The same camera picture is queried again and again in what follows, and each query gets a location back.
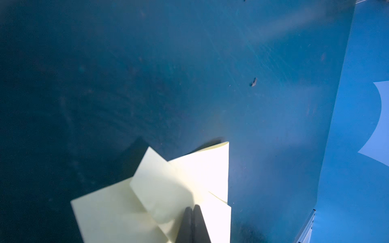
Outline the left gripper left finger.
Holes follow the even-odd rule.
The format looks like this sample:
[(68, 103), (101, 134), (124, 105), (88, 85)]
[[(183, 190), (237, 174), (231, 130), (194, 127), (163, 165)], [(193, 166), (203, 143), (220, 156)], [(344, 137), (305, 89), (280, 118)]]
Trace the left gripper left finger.
[(187, 207), (175, 243), (193, 243), (192, 220), (193, 210), (191, 207)]

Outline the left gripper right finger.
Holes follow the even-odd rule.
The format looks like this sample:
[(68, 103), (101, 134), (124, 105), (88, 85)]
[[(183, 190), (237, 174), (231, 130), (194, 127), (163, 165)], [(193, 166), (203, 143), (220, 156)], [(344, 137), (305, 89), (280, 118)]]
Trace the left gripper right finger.
[(211, 243), (201, 207), (195, 205), (192, 212), (192, 242)]

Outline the yellow square paper sheet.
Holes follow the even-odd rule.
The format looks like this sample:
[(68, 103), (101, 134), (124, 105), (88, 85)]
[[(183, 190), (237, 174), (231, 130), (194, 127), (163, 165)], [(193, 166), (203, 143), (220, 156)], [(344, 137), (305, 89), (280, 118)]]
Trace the yellow square paper sheet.
[(85, 243), (174, 243), (199, 206), (213, 243), (231, 240), (229, 143), (166, 161), (148, 147), (134, 176), (72, 200)]

